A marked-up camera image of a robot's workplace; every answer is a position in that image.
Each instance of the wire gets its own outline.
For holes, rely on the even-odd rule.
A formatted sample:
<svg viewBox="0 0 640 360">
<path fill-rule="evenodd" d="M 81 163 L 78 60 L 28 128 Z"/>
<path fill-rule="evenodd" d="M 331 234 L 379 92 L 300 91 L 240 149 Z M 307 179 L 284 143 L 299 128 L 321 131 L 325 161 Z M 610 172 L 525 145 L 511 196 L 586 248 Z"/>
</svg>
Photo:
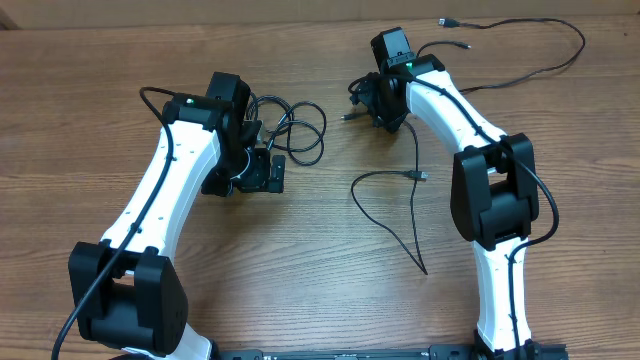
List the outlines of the wire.
<svg viewBox="0 0 640 360">
<path fill-rule="evenodd" d="M 104 266 L 102 271 L 100 271 L 100 274 L 98 274 L 98 276 L 93 281 L 93 283 L 91 283 L 91 286 L 89 286 L 89 288 L 87 289 L 87 292 L 82 296 L 80 301 L 78 301 L 78 305 L 76 305 L 76 308 L 71 312 L 71 314 L 69 315 L 69 318 L 67 318 L 67 321 L 65 322 L 64 326 L 58 333 L 58 337 L 56 338 L 56 341 L 53 345 L 53 349 L 51 350 L 51 360 L 58 359 L 58 356 L 60 355 L 60 349 L 62 347 L 62 343 L 64 342 L 64 338 L 69 333 L 69 330 L 71 329 L 71 326 L 73 326 L 74 321 L 77 319 L 78 314 L 80 314 L 82 309 L 87 305 L 87 302 L 91 299 L 91 297 L 97 291 L 98 287 L 107 279 L 108 276 L 111 275 L 111 270 L 113 269 L 116 262 L 118 261 L 118 258 L 122 255 L 127 245 L 129 245 L 129 243 L 131 242 L 131 239 L 133 239 L 133 236 L 136 234 L 136 232 L 140 228 L 140 224 L 142 224 L 144 217 L 147 215 L 147 212 L 149 211 L 149 208 L 151 208 L 153 201 L 158 195 L 158 192 L 160 192 L 160 188 L 162 187 L 162 184 L 164 183 L 164 180 L 167 177 L 167 174 L 169 172 L 169 167 L 171 166 L 171 162 L 173 161 L 173 136 L 171 135 L 171 129 L 169 128 L 168 124 L 162 121 L 162 115 L 160 114 L 160 112 L 153 106 L 153 104 L 151 104 L 149 99 L 147 99 L 145 95 L 145 92 L 147 91 L 157 92 L 157 93 L 171 95 L 171 96 L 175 95 L 175 93 L 173 91 L 154 88 L 154 87 L 143 87 L 140 89 L 140 97 L 142 98 L 142 101 L 149 107 L 149 109 L 158 118 L 158 120 L 160 120 L 160 123 L 162 123 L 162 127 L 164 128 L 165 133 L 167 135 L 167 157 L 165 159 L 164 167 L 162 168 L 162 172 L 160 173 L 160 177 L 158 178 L 156 185 L 151 191 L 151 195 L 149 195 L 147 202 L 142 207 L 142 210 L 140 210 L 140 214 L 138 215 L 136 220 L 131 224 L 131 228 L 129 229 L 129 232 L 125 236 L 124 240 L 122 240 L 122 243 L 120 244 L 116 252 L 113 254 L 111 259 L 107 262 L 107 264 Z"/>
<path fill-rule="evenodd" d="M 398 243 L 400 243 L 400 246 L 402 246 L 402 248 L 404 249 L 404 251 L 409 255 L 409 257 L 411 258 L 411 260 L 413 260 L 413 262 L 416 264 L 416 266 L 420 269 L 420 271 L 422 271 L 425 275 L 428 275 L 427 273 L 427 268 L 424 265 L 424 261 L 422 260 L 422 254 L 420 253 L 420 245 L 418 245 L 418 231 L 416 229 L 416 219 L 415 219 L 415 215 L 414 215 L 414 210 L 413 210 L 413 198 L 416 194 L 416 186 L 418 185 L 418 179 L 423 179 L 425 178 L 425 176 L 422 175 L 422 172 L 420 172 L 418 170 L 418 163 L 419 163 L 419 147 L 418 147 L 418 136 L 416 135 L 416 131 L 413 128 L 413 126 L 411 126 L 411 124 L 409 124 L 408 122 L 404 122 L 403 124 L 405 124 L 409 130 L 411 131 L 411 134 L 413 135 L 413 140 L 416 144 L 416 167 L 415 167 L 415 171 L 395 171 L 395 170 L 384 170 L 384 171 L 372 171 L 372 172 L 368 172 L 366 174 L 362 174 L 360 176 L 358 176 L 355 180 L 353 180 L 353 182 L 351 183 L 351 197 L 353 198 L 353 201 L 356 203 L 356 205 L 358 206 L 358 208 L 360 209 L 360 211 L 362 211 L 362 213 L 364 214 L 364 216 L 367 217 L 367 219 L 371 220 L 371 222 L 373 222 L 374 224 L 380 226 L 381 228 L 387 230 L 391 235 L 393 235 L 393 237 L 398 240 Z M 388 226 L 382 224 L 381 222 L 375 220 L 374 218 L 372 218 L 362 207 L 362 205 L 360 205 L 360 202 L 358 201 L 358 199 L 356 198 L 356 194 L 355 194 L 355 187 L 356 185 L 371 176 L 374 175 L 402 175 L 402 176 L 406 176 L 409 178 L 413 179 L 413 189 L 411 190 L 411 197 L 409 198 L 409 208 L 411 209 L 411 223 L 413 225 L 413 239 L 416 245 L 416 253 L 418 255 L 418 259 L 416 260 L 416 258 L 413 256 L 413 254 L 411 253 L 411 251 L 409 251 L 409 248 L 407 248 L 407 245 L 405 245 L 404 242 L 402 242 L 402 240 L 400 240 L 400 237 L 393 231 L 391 230 Z"/>
<path fill-rule="evenodd" d="M 258 120 L 258 108 L 262 103 L 273 103 L 279 105 L 282 110 L 284 110 L 284 114 L 278 121 L 278 126 L 274 130 L 267 130 L 267 133 L 271 134 L 268 141 L 265 141 L 264 144 L 267 145 L 267 149 L 271 150 L 271 148 L 276 148 L 278 150 L 286 151 L 289 154 L 291 160 L 293 160 L 296 164 L 301 166 L 311 166 L 315 165 L 320 161 L 322 155 L 324 155 L 324 134 L 327 131 L 327 116 L 322 110 L 320 106 L 311 102 L 311 101 L 300 101 L 292 105 L 289 105 L 287 101 L 283 98 L 275 95 L 263 95 L 257 97 L 254 93 L 251 93 L 252 101 L 247 106 L 246 116 L 248 120 Z M 317 127 L 312 125 L 311 123 L 303 120 L 297 120 L 295 118 L 294 110 L 303 107 L 310 106 L 316 109 L 320 115 L 322 115 L 322 131 L 318 130 Z M 293 125 L 301 125 L 306 128 L 311 129 L 315 132 L 318 137 L 316 141 L 314 141 L 311 145 L 304 148 L 292 148 L 291 147 L 291 131 Z M 287 143 L 285 146 L 275 144 L 275 139 L 278 136 L 287 134 Z M 314 149 L 316 146 L 320 145 L 320 153 L 318 156 L 311 161 L 302 161 L 298 159 L 293 153 L 304 153 Z"/>
<path fill-rule="evenodd" d="M 422 52 L 422 50 L 428 48 L 429 46 L 434 46 L 434 45 L 453 45 L 453 46 L 457 46 L 461 49 L 471 49 L 471 45 L 464 43 L 462 41 L 455 41 L 455 40 L 440 40 L 440 41 L 432 41 L 429 43 L 426 43 L 424 45 L 422 45 L 422 47 L 420 48 L 420 50 L 418 50 L 418 53 L 416 54 L 416 57 L 420 56 L 420 53 Z"/>
<path fill-rule="evenodd" d="M 530 73 L 528 73 L 528 74 L 526 74 L 524 76 L 518 77 L 518 78 L 513 79 L 513 80 L 509 80 L 509 81 L 506 81 L 506 82 L 502 82 L 502 83 L 489 84 L 489 85 L 479 85 L 479 86 L 473 86 L 473 87 L 461 89 L 460 90 L 461 93 L 468 94 L 468 93 L 470 93 L 472 91 L 477 91 L 477 90 L 482 90 L 482 89 L 500 89 L 500 88 L 505 88 L 505 87 L 509 87 L 509 86 L 512 86 L 512 85 L 519 84 L 519 83 L 529 79 L 530 77 L 532 77 L 534 75 L 537 75 L 537 74 L 540 74 L 540 73 L 543 73 L 543 72 L 548 72 L 548 71 L 553 71 L 553 70 L 557 70 L 557 69 L 563 68 L 565 66 L 568 66 L 568 65 L 572 64 L 574 61 L 576 61 L 578 56 L 580 56 L 580 54 L 582 53 L 582 50 L 587 45 L 587 40 L 585 39 L 584 34 L 582 34 L 582 31 L 580 31 L 580 29 L 578 29 L 577 27 L 575 27 L 571 23 L 569 23 L 567 21 L 564 21 L 564 20 L 560 20 L 560 19 L 554 19 L 554 18 L 506 19 L 506 20 L 498 21 L 498 22 L 490 24 L 490 25 L 478 25 L 478 24 L 470 24 L 470 23 L 461 23 L 461 22 L 458 22 L 458 21 L 453 20 L 453 19 L 440 19 L 440 24 L 442 26 L 444 26 L 445 28 L 452 28 L 452 27 L 458 27 L 459 26 L 459 27 L 466 27 L 466 28 L 472 28 L 472 29 L 481 29 L 481 30 L 491 29 L 491 28 L 494 28 L 496 26 L 500 26 L 500 25 L 504 25 L 504 24 L 514 24 L 514 23 L 523 23 L 523 22 L 537 22 L 537 23 L 555 22 L 555 23 L 559 23 L 559 24 L 568 26 L 573 31 L 578 33 L 578 35 L 580 36 L 580 39 L 582 40 L 582 45 L 580 46 L 578 51 L 576 51 L 576 53 L 571 58 L 569 58 L 569 60 L 563 62 L 562 64 L 551 66 L 551 67 L 546 67 L 546 68 L 542 68 L 542 69 L 538 69 L 538 70 L 532 71 L 532 72 L 530 72 Z"/>
<path fill-rule="evenodd" d="M 522 244 L 518 245 L 515 249 L 513 249 L 513 251 L 509 255 L 509 259 L 508 259 L 508 261 L 509 261 L 509 267 L 508 267 L 508 273 L 509 273 L 509 307 L 510 307 L 510 311 L 511 311 L 511 322 L 512 322 L 512 325 L 513 325 L 513 335 L 514 335 L 514 339 L 515 339 L 516 355 L 519 358 L 520 357 L 520 350 L 519 350 L 520 349 L 520 337 L 519 337 L 519 334 L 518 334 L 518 326 L 517 326 L 518 319 L 516 317 L 516 310 L 515 310 L 516 306 L 515 306 L 514 281 L 513 281 L 513 264 L 516 263 L 515 257 L 516 257 L 516 255 L 518 254 L 518 252 L 520 250 L 525 249 L 525 248 L 527 248 L 529 246 L 533 246 L 533 245 L 536 245 L 536 244 L 540 244 L 540 243 L 542 243 L 544 241 L 547 241 L 558 230 L 558 224 L 560 223 L 560 214 L 558 212 L 558 206 L 557 206 L 553 196 L 551 195 L 551 192 L 549 191 L 547 186 L 544 184 L 544 182 L 538 177 L 538 175 L 536 175 L 531 169 L 529 169 L 520 160 L 516 159 L 513 156 L 513 153 L 510 150 L 508 150 L 506 147 L 504 147 L 500 142 L 495 141 L 486 132 L 484 132 L 484 130 L 482 130 L 482 127 L 475 122 L 473 117 L 471 117 L 471 115 L 469 114 L 467 109 L 460 103 L 460 101 L 458 99 L 456 99 L 453 95 L 451 95 L 451 93 L 449 93 L 446 89 L 443 89 L 443 88 L 441 88 L 439 86 L 436 86 L 434 84 L 431 84 L 429 82 L 417 79 L 417 78 L 415 78 L 413 76 L 404 76 L 404 75 L 395 75 L 395 74 L 394 75 L 391 75 L 391 74 L 379 75 L 379 74 L 375 74 L 375 73 L 370 73 L 367 76 L 361 77 L 360 79 L 356 79 L 355 81 L 353 81 L 349 85 L 348 90 L 352 94 L 361 93 L 362 91 L 353 90 L 353 87 L 355 85 L 363 82 L 363 81 L 376 80 L 376 79 L 380 79 L 380 80 L 383 80 L 383 79 L 396 79 L 396 80 L 407 81 L 407 82 L 416 82 L 416 83 L 418 83 L 420 85 L 426 86 L 426 87 L 428 87 L 428 88 L 440 93 L 440 95 L 442 95 L 442 96 L 445 96 L 447 99 L 449 99 L 458 108 L 458 110 L 460 110 L 460 112 L 464 115 L 464 117 L 467 119 L 467 121 L 469 122 L 471 127 L 476 131 L 477 134 L 482 136 L 489 143 L 491 143 L 491 144 L 495 145 L 496 147 L 498 147 L 500 149 L 500 151 L 502 151 L 517 166 L 522 168 L 536 182 L 536 184 L 538 185 L 540 190 L 542 190 L 542 193 L 544 194 L 544 196 L 549 201 L 549 206 L 551 207 L 551 212 L 552 212 L 552 215 L 553 215 L 553 223 L 552 223 L 551 228 L 549 229 L 549 231 L 545 235 L 539 237 L 538 239 L 529 240 L 529 241 L 527 241 L 525 243 L 522 243 Z"/>
</svg>

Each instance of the black mounting base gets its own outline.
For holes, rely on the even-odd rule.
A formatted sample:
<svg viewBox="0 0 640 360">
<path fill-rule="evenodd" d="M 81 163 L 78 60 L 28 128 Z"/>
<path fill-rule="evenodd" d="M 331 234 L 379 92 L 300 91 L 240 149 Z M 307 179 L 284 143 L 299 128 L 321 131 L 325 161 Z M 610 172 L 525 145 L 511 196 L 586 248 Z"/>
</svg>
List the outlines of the black mounting base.
<svg viewBox="0 0 640 360">
<path fill-rule="evenodd" d="M 521 360 L 569 360 L 564 345 L 540 345 L 534 343 L 536 352 Z M 495 359 L 514 359 L 509 352 Z M 432 345 L 410 350 L 334 350 L 299 352 L 262 352 L 260 350 L 224 351 L 215 360 L 487 360 L 478 354 L 473 345 Z"/>
</svg>

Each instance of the cable connector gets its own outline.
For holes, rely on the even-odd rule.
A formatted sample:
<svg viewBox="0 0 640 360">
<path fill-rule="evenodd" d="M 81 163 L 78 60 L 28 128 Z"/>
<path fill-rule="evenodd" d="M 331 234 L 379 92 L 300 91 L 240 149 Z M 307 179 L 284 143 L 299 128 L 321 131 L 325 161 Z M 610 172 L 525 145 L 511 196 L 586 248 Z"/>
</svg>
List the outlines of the cable connector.
<svg viewBox="0 0 640 360">
<path fill-rule="evenodd" d="M 344 114 L 342 115 L 342 117 L 340 117 L 340 119 L 342 120 L 353 120 L 353 119 L 357 119 L 361 116 L 366 116 L 368 115 L 367 113 L 350 113 L 350 114 Z"/>
<path fill-rule="evenodd" d="M 406 176 L 409 179 L 415 179 L 415 180 L 421 180 L 421 181 L 426 181 L 427 177 L 429 177 L 429 175 L 426 172 L 424 172 L 424 171 L 415 171 L 415 170 L 407 171 Z"/>
<path fill-rule="evenodd" d="M 452 28 L 460 26 L 460 22 L 451 18 L 442 18 L 438 20 L 438 25 L 444 28 Z"/>
</svg>

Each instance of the wood grain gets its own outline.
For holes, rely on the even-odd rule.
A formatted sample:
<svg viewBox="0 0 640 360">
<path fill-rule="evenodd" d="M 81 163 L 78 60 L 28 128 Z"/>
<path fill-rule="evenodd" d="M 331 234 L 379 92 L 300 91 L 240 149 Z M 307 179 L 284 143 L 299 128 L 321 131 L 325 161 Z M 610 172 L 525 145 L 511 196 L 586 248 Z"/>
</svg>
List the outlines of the wood grain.
<svg viewBox="0 0 640 360">
<path fill-rule="evenodd" d="M 528 253 L 527 315 L 536 340 L 568 344 L 572 359 L 640 351 L 638 19 L 570 18 L 588 39 L 574 66 L 469 96 L 490 121 L 532 139 L 557 199 L 558 234 Z M 289 162 L 284 194 L 196 199 L 176 258 L 192 326 L 223 349 L 470 342 L 475 265 L 451 221 L 451 157 L 434 135 L 410 120 L 430 174 L 416 196 L 428 277 L 349 196 L 357 175 L 414 161 L 408 132 L 339 120 L 351 108 L 347 84 L 375 68 L 370 39 L 398 25 L 414 47 L 472 44 L 433 48 L 461 87 L 558 63 L 579 45 L 553 25 L 445 30 L 432 20 L 0 33 L 0 358 L 48 358 L 73 305 L 70 250 L 100 238 L 146 169 L 159 126 L 138 88 L 204 93 L 214 71 L 240 74 L 257 94 L 313 100 L 329 126 L 324 158 L 311 168 Z M 277 119 L 265 111 L 268 125 Z M 374 178 L 358 188 L 371 214 L 407 241 L 410 186 Z M 550 223 L 541 209 L 535 234 Z M 116 354 L 75 327 L 63 352 Z"/>
<path fill-rule="evenodd" d="M 640 0 L 0 0 L 21 29 L 633 15 Z"/>
</svg>

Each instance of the white arm segment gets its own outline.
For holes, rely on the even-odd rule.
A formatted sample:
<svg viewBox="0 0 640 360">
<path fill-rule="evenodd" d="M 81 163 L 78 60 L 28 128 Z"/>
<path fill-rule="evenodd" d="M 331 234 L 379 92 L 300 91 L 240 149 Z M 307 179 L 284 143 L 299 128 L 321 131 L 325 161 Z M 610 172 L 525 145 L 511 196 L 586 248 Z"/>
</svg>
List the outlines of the white arm segment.
<svg viewBox="0 0 640 360">
<path fill-rule="evenodd" d="M 446 89 L 465 107 L 473 120 L 494 140 L 499 141 L 505 132 L 493 126 L 476 111 L 458 92 L 446 71 L 430 71 L 418 79 Z M 471 127 L 456 105 L 445 96 L 416 82 L 407 84 L 407 105 L 409 111 L 424 121 L 451 154 L 464 150 L 467 146 L 483 147 L 488 142 Z M 521 243 L 520 238 L 496 245 L 496 250 L 487 251 L 477 242 L 472 242 L 478 273 L 480 292 L 480 319 L 478 333 L 491 351 L 515 348 L 511 310 L 509 307 L 508 256 Z M 524 307 L 524 250 L 517 256 L 513 266 L 516 317 L 520 345 L 531 338 Z"/>
<path fill-rule="evenodd" d="M 496 141 L 506 135 L 504 131 L 491 125 L 476 109 L 469 104 L 451 81 L 446 71 L 430 71 L 418 76 L 418 79 L 439 86 L 455 96 L 465 107 L 469 115 L 482 127 L 482 130 Z M 407 84 L 407 105 L 409 111 L 424 121 L 438 136 L 451 154 L 464 150 L 467 146 L 477 148 L 489 143 L 471 127 L 469 121 L 451 100 L 424 85 L 416 82 Z"/>
<path fill-rule="evenodd" d="M 159 250 L 158 255 L 166 256 L 174 262 L 180 232 L 196 194 L 209 171 L 220 159 L 220 142 L 216 131 L 203 130 L 200 124 L 176 121 L 169 128 L 173 135 L 174 161 L 160 192 L 142 221 L 142 232 L 134 235 L 127 250 L 141 253 L 147 246 L 153 246 Z M 102 239 L 111 239 L 112 248 L 120 246 L 149 198 L 164 167 L 166 155 L 167 134 L 162 129 L 158 148 L 138 189 L 115 224 L 102 236 Z M 209 360 L 211 346 L 207 338 L 198 335 L 187 324 L 176 350 L 164 358 L 154 357 L 138 349 L 124 350 L 143 353 L 152 359 Z"/>
<path fill-rule="evenodd" d="M 487 251 L 476 241 L 471 243 L 476 258 L 478 290 L 480 292 L 478 334 L 493 352 L 499 349 L 509 351 L 515 348 L 509 306 L 508 257 L 511 255 L 511 251 L 521 243 L 520 238 L 516 237 L 496 244 L 494 251 Z M 523 265 L 525 250 L 526 248 L 516 254 L 516 263 L 513 264 L 513 290 L 520 345 L 524 345 L 526 340 L 531 339 L 531 330 L 527 324 L 524 308 Z"/>
</svg>

